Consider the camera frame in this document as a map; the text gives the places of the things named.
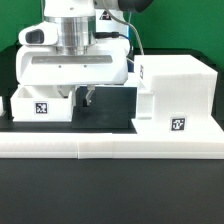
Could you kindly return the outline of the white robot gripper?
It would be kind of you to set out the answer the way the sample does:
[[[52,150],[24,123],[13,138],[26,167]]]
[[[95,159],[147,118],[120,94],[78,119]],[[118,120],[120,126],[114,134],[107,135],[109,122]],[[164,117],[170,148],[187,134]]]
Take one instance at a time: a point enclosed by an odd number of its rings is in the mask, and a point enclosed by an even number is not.
[[[19,33],[22,47],[16,55],[16,78],[26,86],[58,86],[62,98],[71,95],[72,85],[87,85],[83,106],[89,107],[95,85],[123,84],[128,79],[124,37],[98,39],[84,55],[60,55],[53,34],[43,26],[31,26]]]

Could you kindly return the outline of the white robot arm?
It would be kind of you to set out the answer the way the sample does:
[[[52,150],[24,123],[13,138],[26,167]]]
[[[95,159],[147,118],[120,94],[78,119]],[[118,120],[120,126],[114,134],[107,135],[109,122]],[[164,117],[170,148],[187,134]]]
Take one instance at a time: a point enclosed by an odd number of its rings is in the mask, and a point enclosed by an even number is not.
[[[121,85],[128,77],[131,43],[120,32],[99,31],[96,12],[145,11],[154,0],[44,0],[43,20],[20,31],[16,76],[23,86],[87,87],[89,105],[98,85]]]

